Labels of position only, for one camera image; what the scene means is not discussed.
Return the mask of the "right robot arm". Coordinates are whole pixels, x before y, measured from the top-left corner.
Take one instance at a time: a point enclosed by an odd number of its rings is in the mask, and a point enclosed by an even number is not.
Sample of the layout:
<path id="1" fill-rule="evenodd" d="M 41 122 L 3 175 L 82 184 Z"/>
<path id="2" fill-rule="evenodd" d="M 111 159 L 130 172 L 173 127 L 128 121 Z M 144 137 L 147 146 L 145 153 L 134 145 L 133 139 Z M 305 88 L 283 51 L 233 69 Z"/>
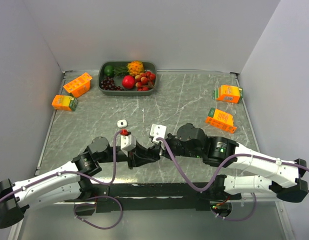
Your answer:
<path id="1" fill-rule="evenodd" d="M 153 124 L 152 143 L 170 158 L 182 178 L 195 191 L 213 191 L 218 199 L 238 194 L 275 194 L 285 202 L 300 203 L 309 193 L 303 180 L 307 163 L 302 159 L 281 160 L 254 151 L 241 143 L 221 136 L 207 136 L 191 123 L 181 126 L 176 135 L 164 125 Z M 216 170 L 206 186 L 198 187 L 186 176 L 176 157 L 199 158 Z"/>

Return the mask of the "white earbud charging case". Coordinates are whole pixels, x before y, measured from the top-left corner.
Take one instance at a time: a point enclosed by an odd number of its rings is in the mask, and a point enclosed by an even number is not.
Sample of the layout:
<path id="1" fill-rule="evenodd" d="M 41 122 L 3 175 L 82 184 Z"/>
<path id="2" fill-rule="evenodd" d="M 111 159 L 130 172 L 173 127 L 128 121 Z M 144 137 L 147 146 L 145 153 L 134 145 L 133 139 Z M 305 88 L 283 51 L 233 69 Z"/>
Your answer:
<path id="1" fill-rule="evenodd" d="M 124 129 L 128 126 L 128 122 L 125 119 L 121 119 L 117 122 L 117 127 L 119 129 Z"/>

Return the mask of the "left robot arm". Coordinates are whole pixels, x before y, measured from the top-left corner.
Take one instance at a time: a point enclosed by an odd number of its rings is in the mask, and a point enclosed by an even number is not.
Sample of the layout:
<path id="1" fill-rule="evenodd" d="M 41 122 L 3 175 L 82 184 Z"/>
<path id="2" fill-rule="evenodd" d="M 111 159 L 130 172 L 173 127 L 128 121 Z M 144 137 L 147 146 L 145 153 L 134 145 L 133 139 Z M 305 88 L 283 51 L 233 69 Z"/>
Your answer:
<path id="1" fill-rule="evenodd" d="M 20 222 L 27 210 L 68 200 L 88 201 L 94 193 L 93 177 L 101 172 L 101 163 L 126 162 L 130 169 L 160 159 L 161 143 L 149 148 L 139 144 L 132 135 L 120 137 L 120 144 L 110 145 L 105 137 L 96 137 L 85 150 L 71 161 L 30 179 L 0 181 L 0 229 Z"/>

